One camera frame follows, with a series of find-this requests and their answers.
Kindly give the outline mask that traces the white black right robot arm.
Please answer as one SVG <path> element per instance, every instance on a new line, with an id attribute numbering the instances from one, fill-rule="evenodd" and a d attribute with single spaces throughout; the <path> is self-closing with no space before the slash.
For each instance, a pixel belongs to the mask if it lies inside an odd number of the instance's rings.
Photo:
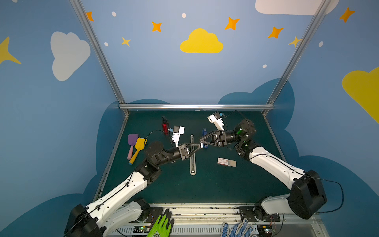
<path id="1" fill-rule="evenodd" d="M 260 166 L 290 190 L 289 194 L 267 197 L 255 204 L 255 221 L 264 222 L 269 216 L 279 213 L 292 213 L 308 220 L 327 202 L 318 173 L 296 168 L 258 145 L 253 140 L 256 129 L 251 120 L 242 120 L 233 130 L 224 129 L 222 118 L 210 115 L 208 120 L 217 130 L 202 136 L 199 140 L 201 145 L 224 147 L 235 143 L 240 157 Z"/>

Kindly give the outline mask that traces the red white staple box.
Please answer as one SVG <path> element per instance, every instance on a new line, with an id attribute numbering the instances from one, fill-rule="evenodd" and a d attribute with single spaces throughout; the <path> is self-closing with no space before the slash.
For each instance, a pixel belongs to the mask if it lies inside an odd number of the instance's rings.
<path id="1" fill-rule="evenodd" d="M 229 166 L 229 167 L 236 167 L 236 161 L 229 160 L 229 159 L 224 159 L 224 158 L 218 158 L 217 159 L 217 164 L 224 165 L 224 166 Z"/>

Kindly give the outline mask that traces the long metal stapler magazine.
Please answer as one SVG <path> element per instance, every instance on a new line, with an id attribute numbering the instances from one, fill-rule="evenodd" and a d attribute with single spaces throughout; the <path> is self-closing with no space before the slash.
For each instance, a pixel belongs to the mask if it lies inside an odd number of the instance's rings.
<path id="1" fill-rule="evenodd" d="M 193 134 L 190 135 L 190 142 L 191 142 L 191 143 L 194 143 L 194 135 L 193 135 Z M 193 155 L 190 157 L 190 174 L 191 174 L 192 176 L 195 176 L 195 175 L 196 175 L 195 154 L 193 154 Z"/>

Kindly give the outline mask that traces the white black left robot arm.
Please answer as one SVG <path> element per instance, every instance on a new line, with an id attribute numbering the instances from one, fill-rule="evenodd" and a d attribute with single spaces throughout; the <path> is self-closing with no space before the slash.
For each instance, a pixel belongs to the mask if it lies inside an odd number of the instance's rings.
<path id="1" fill-rule="evenodd" d="M 194 154 L 190 147 L 202 144 L 185 143 L 168 150 L 156 141 L 145 150 L 145 159 L 117 187 L 95 202 L 78 204 L 71 210 L 64 231 L 66 237 L 106 237 L 127 222 L 136 221 L 148 209 L 142 199 L 127 204 L 133 196 L 151 185 L 162 173 L 161 165 L 186 160 Z"/>

